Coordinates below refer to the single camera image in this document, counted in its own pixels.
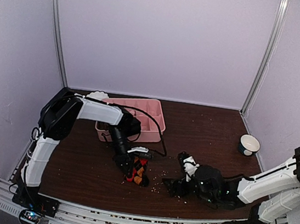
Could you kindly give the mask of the black red argyle sock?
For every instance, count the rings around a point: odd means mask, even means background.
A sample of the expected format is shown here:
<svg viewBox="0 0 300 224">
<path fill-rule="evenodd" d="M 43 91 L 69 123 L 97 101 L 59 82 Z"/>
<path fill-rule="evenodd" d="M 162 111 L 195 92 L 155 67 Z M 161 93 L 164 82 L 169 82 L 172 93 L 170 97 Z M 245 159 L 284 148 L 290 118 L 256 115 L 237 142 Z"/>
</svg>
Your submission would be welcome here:
<svg viewBox="0 0 300 224">
<path fill-rule="evenodd" d="M 148 187 L 149 178 L 146 175 L 148 169 L 148 160 L 135 157 L 133 161 L 131 173 L 124 176 L 124 179 L 128 182 L 132 182 L 141 187 Z"/>
</svg>

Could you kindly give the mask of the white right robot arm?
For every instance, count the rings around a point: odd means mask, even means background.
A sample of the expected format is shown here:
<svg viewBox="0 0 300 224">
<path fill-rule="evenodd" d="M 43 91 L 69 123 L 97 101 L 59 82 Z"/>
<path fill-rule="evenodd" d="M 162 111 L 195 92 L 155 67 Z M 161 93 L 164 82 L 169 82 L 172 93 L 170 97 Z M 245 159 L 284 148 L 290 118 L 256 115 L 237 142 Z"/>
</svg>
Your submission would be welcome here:
<svg viewBox="0 0 300 224">
<path fill-rule="evenodd" d="M 279 166 L 250 177 L 224 177 L 217 168 L 197 164 L 191 155 L 182 152 L 178 159 L 183 176 L 164 178 L 162 183 L 170 197 L 194 193 L 215 209 L 235 210 L 273 195 L 256 206 L 254 216 L 242 224 L 271 223 L 300 205 L 300 147 L 294 152 Z"/>
</svg>

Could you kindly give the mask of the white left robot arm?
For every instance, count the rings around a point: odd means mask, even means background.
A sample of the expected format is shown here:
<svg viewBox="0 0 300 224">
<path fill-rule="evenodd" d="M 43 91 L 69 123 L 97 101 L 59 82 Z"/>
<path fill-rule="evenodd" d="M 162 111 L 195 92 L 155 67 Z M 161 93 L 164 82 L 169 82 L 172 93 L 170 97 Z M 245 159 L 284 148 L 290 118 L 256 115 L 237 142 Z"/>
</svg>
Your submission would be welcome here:
<svg viewBox="0 0 300 224">
<path fill-rule="evenodd" d="M 54 149 L 61 140 L 67 138 L 78 119 L 107 123 L 115 151 L 113 160 L 117 167 L 126 180 L 148 186 L 146 171 L 151 158 L 149 150 L 144 147 L 131 148 L 128 143 L 130 136 L 140 134 L 140 121 L 124 107 L 84 97 L 63 88 L 41 110 L 39 134 L 28 151 L 21 171 L 21 178 L 27 187 L 22 189 L 19 197 L 27 208 L 36 209 L 40 206 L 41 197 L 31 187 L 41 184 Z"/>
</svg>

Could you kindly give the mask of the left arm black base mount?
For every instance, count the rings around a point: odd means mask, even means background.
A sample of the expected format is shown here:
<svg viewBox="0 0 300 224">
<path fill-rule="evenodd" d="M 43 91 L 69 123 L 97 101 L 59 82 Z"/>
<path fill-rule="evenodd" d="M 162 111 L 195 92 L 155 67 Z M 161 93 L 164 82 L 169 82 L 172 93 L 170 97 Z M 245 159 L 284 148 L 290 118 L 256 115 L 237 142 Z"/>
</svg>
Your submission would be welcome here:
<svg viewBox="0 0 300 224">
<path fill-rule="evenodd" d="M 38 193 L 39 187 L 25 187 L 23 183 L 18 185 L 12 202 L 23 208 L 33 210 L 43 216 L 54 217 L 58 211 L 60 202 Z"/>
</svg>

